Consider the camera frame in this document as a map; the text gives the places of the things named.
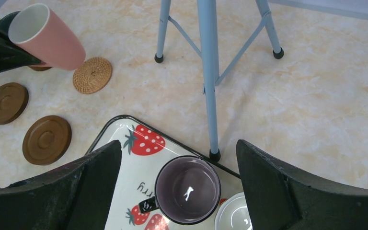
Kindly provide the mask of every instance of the black and white mug handle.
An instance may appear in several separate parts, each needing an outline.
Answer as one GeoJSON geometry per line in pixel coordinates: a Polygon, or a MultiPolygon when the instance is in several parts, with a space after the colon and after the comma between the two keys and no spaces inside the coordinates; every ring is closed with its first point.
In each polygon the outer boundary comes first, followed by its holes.
{"type": "Polygon", "coordinates": [[[156,209],[159,209],[155,196],[140,202],[138,206],[141,214],[145,214],[154,211],[156,209]]]}

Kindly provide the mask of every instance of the metal leg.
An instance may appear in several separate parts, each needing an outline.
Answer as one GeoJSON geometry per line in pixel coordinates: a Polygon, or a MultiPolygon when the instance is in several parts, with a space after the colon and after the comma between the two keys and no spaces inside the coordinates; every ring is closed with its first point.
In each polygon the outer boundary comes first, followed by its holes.
{"type": "Polygon", "coordinates": [[[170,14],[171,0],[161,0],[160,22],[159,22],[159,37],[157,38],[157,53],[154,60],[157,63],[162,63],[164,60],[163,49],[164,41],[166,40],[167,24],[170,14]]]}
{"type": "MultiPolygon", "coordinates": [[[[259,9],[260,15],[263,17],[268,11],[270,11],[269,3],[267,0],[256,0],[257,8],[259,9]]],[[[274,27],[273,18],[271,14],[267,15],[268,19],[266,21],[266,31],[269,35],[270,43],[273,47],[273,54],[275,58],[280,59],[284,55],[284,51],[280,46],[278,41],[276,29],[274,27]]]]}
{"type": "Polygon", "coordinates": [[[201,37],[201,58],[204,74],[204,90],[207,100],[207,116],[209,129],[209,143],[211,149],[209,157],[219,161],[217,103],[215,98],[215,79],[218,66],[218,32],[216,0],[197,0],[199,33],[201,37]]]}

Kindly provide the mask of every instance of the red strawberry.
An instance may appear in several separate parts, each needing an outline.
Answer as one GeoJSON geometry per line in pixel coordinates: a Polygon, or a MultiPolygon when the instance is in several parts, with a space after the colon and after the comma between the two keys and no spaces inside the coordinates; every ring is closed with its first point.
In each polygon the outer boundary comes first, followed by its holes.
{"type": "Polygon", "coordinates": [[[141,214],[137,205],[132,210],[128,208],[126,214],[126,218],[129,218],[129,224],[133,224],[133,226],[144,224],[150,215],[150,213],[141,214]]]}
{"type": "Polygon", "coordinates": [[[127,146],[129,155],[132,152],[139,156],[148,156],[159,152],[166,146],[163,137],[147,127],[138,125],[135,129],[132,125],[132,128],[135,131],[129,129],[129,136],[125,135],[127,141],[123,145],[123,148],[127,146]]]}
{"type": "Polygon", "coordinates": [[[168,222],[160,214],[154,214],[147,223],[145,230],[169,230],[168,225],[168,222]]]}
{"type": "Polygon", "coordinates": [[[227,199],[226,198],[222,198],[220,201],[219,201],[219,205],[222,205],[223,202],[225,202],[227,199]]]}

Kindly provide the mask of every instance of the black tray rim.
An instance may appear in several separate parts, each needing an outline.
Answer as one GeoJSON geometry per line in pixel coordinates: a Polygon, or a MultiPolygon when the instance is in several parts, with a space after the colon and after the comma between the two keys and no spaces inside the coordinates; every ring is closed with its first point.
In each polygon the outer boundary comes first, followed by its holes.
{"type": "Polygon", "coordinates": [[[137,118],[135,118],[135,117],[133,117],[133,116],[131,116],[131,115],[118,115],[118,116],[115,116],[115,117],[113,117],[112,119],[110,119],[110,120],[105,124],[105,126],[102,128],[102,130],[100,131],[100,133],[98,134],[98,136],[95,138],[95,140],[94,140],[94,142],[91,144],[91,146],[88,148],[88,150],[87,150],[87,152],[85,153],[85,155],[87,155],[88,153],[92,152],[92,150],[93,150],[93,149],[95,148],[95,146],[98,144],[98,141],[99,141],[99,140],[101,139],[101,137],[104,135],[105,130],[107,130],[107,128],[108,128],[108,127],[109,127],[113,122],[118,121],[118,120],[121,120],[121,119],[130,119],[130,120],[132,120],[132,121],[134,121],[134,122],[137,122],[137,123],[139,123],[139,124],[141,124],[141,125],[143,125],[143,126],[146,126],[147,128],[149,128],[149,129],[151,129],[151,130],[154,130],[155,132],[157,132],[157,133],[161,134],[163,137],[167,138],[169,141],[173,142],[174,144],[179,145],[180,147],[184,148],[185,150],[189,151],[190,153],[192,153],[192,154],[194,154],[194,155],[196,155],[196,156],[200,157],[201,159],[203,159],[203,160],[207,161],[208,163],[210,163],[210,164],[212,164],[212,165],[214,165],[214,166],[216,166],[216,167],[218,167],[218,168],[222,169],[223,171],[225,171],[225,172],[227,172],[227,173],[231,174],[232,176],[235,176],[235,177],[237,177],[237,178],[239,178],[239,179],[241,178],[241,176],[240,176],[238,173],[236,173],[236,172],[232,171],[231,169],[229,169],[229,168],[227,168],[227,167],[225,167],[225,166],[223,166],[223,165],[221,165],[221,164],[219,164],[219,163],[217,163],[217,162],[212,161],[210,158],[208,158],[208,157],[206,157],[205,155],[203,155],[203,154],[199,153],[198,151],[196,151],[196,150],[194,150],[194,149],[192,149],[192,148],[190,148],[190,147],[186,146],[185,144],[183,144],[183,143],[181,143],[181,142],[179,142],[179,141],[177,141],[177,140],[173,139],[173,138],[172,138],[172,137],[170,137],[169,135],[167,135],[167,134],[165,134],[165,133],[163,133],[163,132],[159,131],[158,129],[156,129],[156,128],[154,128],[154,127],[150,126],[150,125],[148,125],[147,123],[145,123],[145,122],[143,122],[143,121],[141,121],[141,120],[139,120],[139,119],[137,119],[137,118]]]}

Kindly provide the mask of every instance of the white bowl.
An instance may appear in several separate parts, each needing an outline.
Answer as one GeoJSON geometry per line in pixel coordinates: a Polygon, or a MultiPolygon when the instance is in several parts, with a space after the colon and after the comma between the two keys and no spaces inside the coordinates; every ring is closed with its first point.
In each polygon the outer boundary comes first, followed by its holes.
{"type": "Polygon", "coordinates": [[[215,230],[252,230],[245,193],[226,200],[215,217],[215,230]]]}

